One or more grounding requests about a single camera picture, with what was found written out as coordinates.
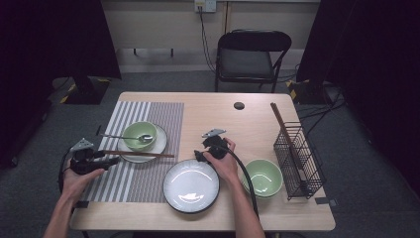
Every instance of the black folding chair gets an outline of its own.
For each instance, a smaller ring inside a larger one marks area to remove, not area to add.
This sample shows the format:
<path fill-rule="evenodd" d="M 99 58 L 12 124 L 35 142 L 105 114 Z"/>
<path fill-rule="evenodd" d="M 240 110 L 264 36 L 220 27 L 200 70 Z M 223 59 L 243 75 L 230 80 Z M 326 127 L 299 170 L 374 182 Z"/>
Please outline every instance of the black folding chair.
<path fill-rule="evenodd" d="M 236 30 L 219 39 L 215 91 L 224 82 L 272 83 L 275 91 L 284 55 L 290 49 L 289 36 L 278 31 Z M 270 54 L 280 53 L 274 64 Z"/>

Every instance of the chopstick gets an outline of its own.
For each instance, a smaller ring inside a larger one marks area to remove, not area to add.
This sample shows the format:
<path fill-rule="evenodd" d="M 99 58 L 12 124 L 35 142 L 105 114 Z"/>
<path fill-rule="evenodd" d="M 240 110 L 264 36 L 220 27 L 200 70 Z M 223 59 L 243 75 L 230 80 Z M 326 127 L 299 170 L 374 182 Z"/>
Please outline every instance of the chopstick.
<path fill-rule="evenodd" d="M 175 155 L 155 154 L 155 153 L 148 153 L 148 152 L 103 151 L 103 153 L 104 153 L 104 154 L 108 154 L 108 155 L 148 156 L 148 157 L 167 157 L 167 158 L 175 158 Z"/>
<path fill-rule="evenodd" d="M 294 161 L 294 164 L 297 166 L 297 169 L 299 171 L 300 178 L 302 180 L 306 180 L 305 172 L 303 171 L 302 162 L 300 161 L 299 155 L 297 154 L 296 149 L 294 148 L 294 144 L 291 141 L 290 136 L 289 136 L 289 134 L 286 130 L 286 127 L 284 125 L 284 121 L 281 118 L 281 115 L 280 115 L 280 112 L 278 111 L 277 105 L 273 102 L 271 102 L 270 105 L 271 105 L 272 111 L 274 112 L 275 117 L 277 118 L 278 124 L 280 125 L 280 130 L 284 134 L 284 138 L 286 139 L 287 145 L 289 147 L 291 157 L 292 157 L 292 159 Z"/>

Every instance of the gray striped placemat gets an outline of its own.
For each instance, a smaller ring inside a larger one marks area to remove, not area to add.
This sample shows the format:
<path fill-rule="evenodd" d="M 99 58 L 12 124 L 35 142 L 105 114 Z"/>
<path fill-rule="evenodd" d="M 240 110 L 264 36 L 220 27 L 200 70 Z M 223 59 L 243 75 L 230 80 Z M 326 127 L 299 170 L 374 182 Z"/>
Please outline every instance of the gray striped placemat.
<path fill-rule="evenodd" d="M 104 202 L 165 202 L 162 183 L 166 172 L 177 163 L 182 126 L 183 103 L 119 101 L 105 134 L 122 135 L 124 129 L 138 121 L 149 121 L 162 127 L 167 136 L 165 154 L 142 164 L 121 159 L 107 173 L 86 188 L 81 200 Z M 118 139 L 104 138 L 99 150 L 117 150 Z"/>

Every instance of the human hand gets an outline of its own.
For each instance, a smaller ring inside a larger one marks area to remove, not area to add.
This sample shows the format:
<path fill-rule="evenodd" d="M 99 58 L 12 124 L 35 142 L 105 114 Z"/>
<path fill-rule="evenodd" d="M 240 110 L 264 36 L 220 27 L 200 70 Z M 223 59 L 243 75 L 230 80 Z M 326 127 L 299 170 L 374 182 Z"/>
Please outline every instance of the human hand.
<path fill-rule="evenodd" d="M 231 141 L 229 138 L 224 138 L 228 143 L 229 149 L 234 152 L 236 144 L 235 142 Z M 227 182 L 233 182 L 235 180 L 239 180 L 238 177 L 238 165 L 235 158 L 230 154 L 227 153 L 224 158 L 218 160 L 214 158 L 210 153 L 204 152 L 203 156 L 209 161 L 214 169 L 216 170 L 217 174 Z"/>
<path fill-rule="evenodd" d="M 78 175 L 72 169 L 65 170 L 63 175 L 63 188 L 61 197 L 69 199 L 74 205 L 81 195 L 83 194 L 84 189 L 87 185 L 95 178 L 101 176 L 105 170 L 98 169 L 86 175 Z"/>

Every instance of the spoon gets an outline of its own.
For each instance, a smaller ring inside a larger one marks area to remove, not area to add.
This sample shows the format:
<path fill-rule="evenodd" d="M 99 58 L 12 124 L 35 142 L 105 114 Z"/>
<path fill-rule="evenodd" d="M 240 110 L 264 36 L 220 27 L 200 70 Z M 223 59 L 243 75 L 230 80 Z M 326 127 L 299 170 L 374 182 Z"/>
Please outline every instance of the spoon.
<path fill-rule="evenodd" d="M 120 139 L 129 139 L 129 140 L 139 140 L 139 141 L 141 141 L 141 142 L 143 142 L 143 143 L 149 143 L 149 142 L 151 142 L 153 139 L 154 139 L 154 137 L 153 136 L 151 136 L 151 135 L 143 135 L 143 136 L 140 136 L 140 137 L 138 137 L 138 138 L 134 138 L 134 137 L 122 137 L 122 136 L 113 136 L 113 135 L 107 135 L 107 134 L 100 134 L 101 136 L 103 136 L 103 137 L 111 137 L 111 138 L 120 138 Z"/>

